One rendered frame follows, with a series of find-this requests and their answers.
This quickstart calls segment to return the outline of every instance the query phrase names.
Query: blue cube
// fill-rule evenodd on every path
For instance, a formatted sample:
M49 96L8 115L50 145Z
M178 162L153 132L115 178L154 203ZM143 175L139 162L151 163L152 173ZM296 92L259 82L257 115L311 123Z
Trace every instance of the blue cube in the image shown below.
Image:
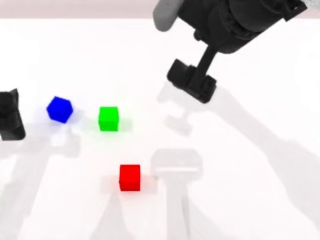
M74 112L69 100L55 96L46 108L49 117L57 122L66 124L71 114Z

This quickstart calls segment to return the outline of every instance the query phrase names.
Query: black object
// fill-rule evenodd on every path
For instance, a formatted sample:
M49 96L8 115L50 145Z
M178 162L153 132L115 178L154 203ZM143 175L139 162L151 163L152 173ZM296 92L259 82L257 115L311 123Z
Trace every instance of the black object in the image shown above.
M0 135L3 141L18 141L26 137L18 104L17 89L0 92Z
M168 80L208 103L217 81L207 71L216 53L234 53L282 18L289 21L306 9L300 0L184 0L178 17L193 27L194 38L208 47L197 67L176 59Z

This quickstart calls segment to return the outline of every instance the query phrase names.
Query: green cube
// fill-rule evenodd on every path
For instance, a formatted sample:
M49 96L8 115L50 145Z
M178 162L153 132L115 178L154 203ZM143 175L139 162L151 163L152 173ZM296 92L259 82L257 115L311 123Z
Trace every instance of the green cube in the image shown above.
M102 106L99 112L101 132L117 132L119 130L119 110L115 106Z

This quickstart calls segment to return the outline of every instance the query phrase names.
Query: white surface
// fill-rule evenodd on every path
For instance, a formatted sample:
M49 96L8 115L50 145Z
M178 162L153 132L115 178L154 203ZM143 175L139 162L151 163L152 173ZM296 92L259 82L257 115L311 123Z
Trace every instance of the white surface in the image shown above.
M179 20L167 33L151 19L1 21L1 91L18 88L27 138L0 142L0 239L169 240L173 228L184 240L182 188L155 188L150 169L156 151L165 161L179 148L203 165L188 187L192 239L319 239L319 27L281 22L217 56L219 87L204 106L163 88L175 58L195 65L205 50ZM54 96L73 103L65 126L47 117ZM168 120L184 109L158 97L196 112ZM102 105L119 107L119 134L99 132ZM125 163L141 164L142 192L117 191Z

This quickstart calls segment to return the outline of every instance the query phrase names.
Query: white table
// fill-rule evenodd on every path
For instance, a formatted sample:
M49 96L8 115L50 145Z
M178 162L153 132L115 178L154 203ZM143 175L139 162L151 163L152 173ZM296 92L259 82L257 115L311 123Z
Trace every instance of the white table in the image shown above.
M2 20L0 90L18 88L27 138L0 142L0 239L318 239L319 29L280 22L218 55L202 105L166 80L206 47L181 21ZM47 116L54 96L73 104L66 125ZM119 107L119 133L99 132L100 106ZM130 163L141 192L118 190ZM157 164L197 167L188 196Z

